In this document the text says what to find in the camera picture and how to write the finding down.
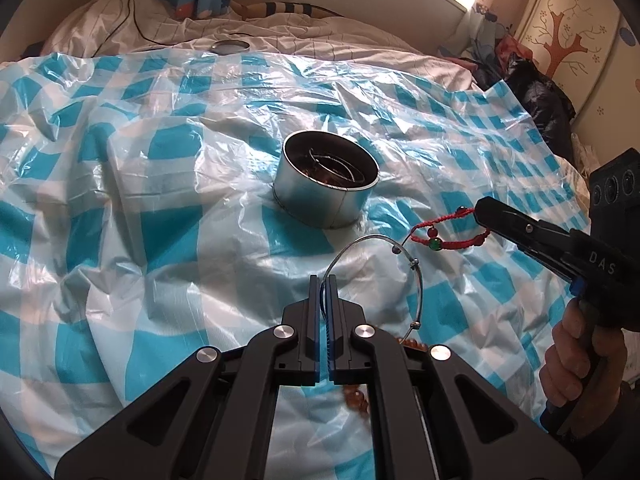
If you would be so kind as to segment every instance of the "blue and white plastic sheet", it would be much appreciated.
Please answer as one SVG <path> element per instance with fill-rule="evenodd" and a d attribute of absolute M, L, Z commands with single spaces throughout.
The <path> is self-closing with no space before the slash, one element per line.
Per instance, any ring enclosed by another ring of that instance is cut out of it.
<path fill-rule="evenodd" d="M 308 276 L 363 234 L 401 240 L 486 195 L 588 225 L 505 84 L 448 92 L 279 54 L 52 54 L 0 71 L 0 121 L 0 406 L 49 472 L 195 349 L 226 351 L 276 324 Z M 282 140 L 312 128 L 380 165 L 352 227 L 312 229 L 273 199 Z M 480 231 L 472 218 L 448 223 L 447 240 Z M 425 277 L 420 339 L 449 344 L 537 417 L 566 285 L 498 237 L 409 249 Z M 415 283 L 387 244 L 354 248 L 335 274 L 369 322 L 404 333 Z M 374 477 L 369 423 L 321 363 L 317 386 L 281 389 L 267 478 Z"/>

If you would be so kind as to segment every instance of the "red string bracelet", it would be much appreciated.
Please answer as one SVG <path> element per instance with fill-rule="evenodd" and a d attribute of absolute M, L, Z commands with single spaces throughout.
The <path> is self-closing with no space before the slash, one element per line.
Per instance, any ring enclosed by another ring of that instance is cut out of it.
<path fill-rule="evenodd" d="M 441 238 L 438 238 L 438 230 L 434 227 L 436 224 L 440 222 L 446 222 L 447 220 L 455 220 L 457 218 L 464 218 L 468 215 L 471 215 L 474 212 L 474 208 L 472 207 L 464 207 L 460 206 L 455 213 L 450 215 L 441 216 L 440 218 L 436 218 L 435 220 L 427 220 L 426 222 L 422 222 L 414 226 L 409 232 L 409 237 L 412 241 L 417 242 L 419 244 L 426 245 L 428 248 L 434 251 L 441 251 L 443 249 L 457 251 L 460 249 L 467 249 L 469 247 L 479 247 L 484 244 L 484 241 L 487 239 L 491 231 L 486 229 L 484 233 L 480 233 L 479 235 L 470 238 L 469 240 L 461 240 L 459 242 L 445 242 Z M 429 238 L 422 238 L 418 235 L 414 235 L 414 232 L 418 229 L 422 229 L 423 227 L 428 227 L 427 236 Z"/>

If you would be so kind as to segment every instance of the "round metal container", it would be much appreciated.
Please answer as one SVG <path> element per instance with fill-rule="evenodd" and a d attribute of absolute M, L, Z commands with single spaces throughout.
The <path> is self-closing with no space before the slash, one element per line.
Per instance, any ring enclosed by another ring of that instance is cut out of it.
<path fill-rule="evenodd" d="M 355 142 L 304 130 L 282 143 L 273 194 L 301 222 L 335 229 L 358 219 L 379 173 L 375 159 Z"/>
<path fill-rule="evenodd" d="M 219 56 L 228 56 L 229 54 L 247 52 L 250 47 L 251 45 L 242 40 L 221 40 L 213 44 L 211 51 Z"/>

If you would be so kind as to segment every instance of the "camera lens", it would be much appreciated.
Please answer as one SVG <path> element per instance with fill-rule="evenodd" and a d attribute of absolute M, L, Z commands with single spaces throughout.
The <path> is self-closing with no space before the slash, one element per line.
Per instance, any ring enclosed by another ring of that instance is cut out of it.
<path fill-rule="evenodd" d="M 618 198 L 618 181 L 614 176 L 607 179 L 607 183 L 604 185 L 604 196 L 610 204 Z"/>
<path fill-rule="evenodd" d="M 593 205 L 598 205 L 600 200 L 602 200 L 602 188 L 600 186 L 596 186 L 596 189 L 593 190 Z"/>
<path fill-rule="evenodd" d="M 622 189 L 625 194 L 632 194 L 634 192 L 635 184 L 636 179 L 634 178 L 633 172 L 631 170 L 627 171 L 622 177 Z"/>

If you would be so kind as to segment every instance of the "triangular cutout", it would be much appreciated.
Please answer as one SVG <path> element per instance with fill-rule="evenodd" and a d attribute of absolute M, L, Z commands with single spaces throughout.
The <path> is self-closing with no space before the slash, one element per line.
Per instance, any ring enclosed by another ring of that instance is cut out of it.
<path fill-rule="evenodd" d="M 490 444 L 516 429 L 514 420 L 465 376 L 456 377 L 456 386 L 468 409 L 478 438 Z"/>
<path fill-rule="evenodd" d="M 190 385 L 188 379 L 181 380 L 129 424 L 127 431 L 152 446 L 160 446 Z"/>

